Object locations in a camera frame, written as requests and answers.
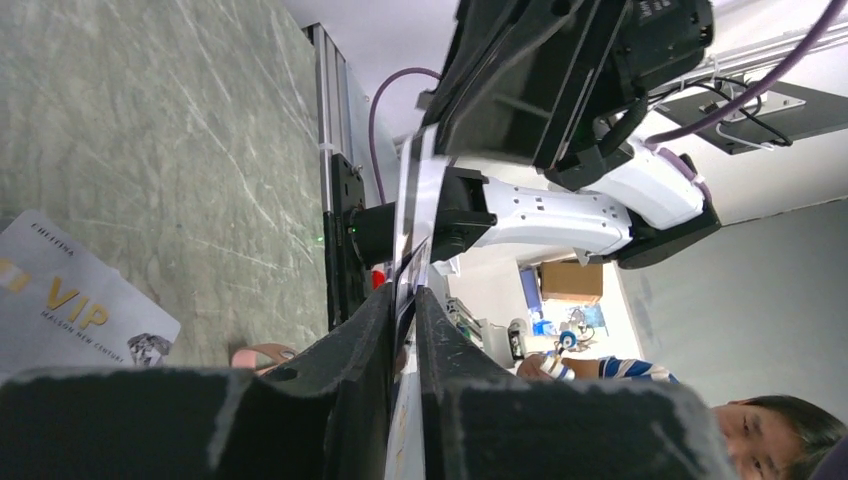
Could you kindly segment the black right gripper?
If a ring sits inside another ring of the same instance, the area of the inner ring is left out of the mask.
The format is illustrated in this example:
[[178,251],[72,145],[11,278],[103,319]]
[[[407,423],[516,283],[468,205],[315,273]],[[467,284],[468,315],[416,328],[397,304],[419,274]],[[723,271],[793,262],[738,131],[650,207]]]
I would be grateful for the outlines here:
[[462,1],[456,21],[422,121],[434,152],[557,162],[544,176],[568,191],[634,158],[650,92],[714,37],[709,1]]

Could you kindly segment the tan leather card holder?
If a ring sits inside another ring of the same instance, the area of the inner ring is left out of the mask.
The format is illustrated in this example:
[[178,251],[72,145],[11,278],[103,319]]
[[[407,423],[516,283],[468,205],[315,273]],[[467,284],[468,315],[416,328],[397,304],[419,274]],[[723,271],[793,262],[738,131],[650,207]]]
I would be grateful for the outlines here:
[[298,352],[286,345],[263,343],[237,349],[231,356],[230,366],[249,369],[262,376],[292,360]]

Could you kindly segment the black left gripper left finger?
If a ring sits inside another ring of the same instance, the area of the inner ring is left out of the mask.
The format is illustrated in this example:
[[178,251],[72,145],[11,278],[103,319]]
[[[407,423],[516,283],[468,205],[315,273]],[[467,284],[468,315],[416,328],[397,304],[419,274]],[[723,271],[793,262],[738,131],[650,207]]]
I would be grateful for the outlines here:
[[275,370],[51,368],[1,389],[5,479],[379,479],[392,288]]

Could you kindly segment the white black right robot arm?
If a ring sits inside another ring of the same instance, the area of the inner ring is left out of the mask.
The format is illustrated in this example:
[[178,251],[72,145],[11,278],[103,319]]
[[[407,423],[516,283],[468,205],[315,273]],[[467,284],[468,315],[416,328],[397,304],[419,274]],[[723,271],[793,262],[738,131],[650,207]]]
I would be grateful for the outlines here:
[[411,217],[434,261],[526,243],[636,269],[718,230],[690,159],[634,135],[651,91],[703,59],[709,2],[463,1],[455,19],[398,199],[366,207],[335,171],[331,257],[388,262]]

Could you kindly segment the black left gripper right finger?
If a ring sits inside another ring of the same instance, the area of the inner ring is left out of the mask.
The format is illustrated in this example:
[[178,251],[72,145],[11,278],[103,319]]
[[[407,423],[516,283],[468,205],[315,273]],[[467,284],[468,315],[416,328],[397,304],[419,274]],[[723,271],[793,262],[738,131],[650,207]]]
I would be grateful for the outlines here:
[[732,479],[686,393],[626,384],[528,381],[415,299],[424,473],[429,479]]

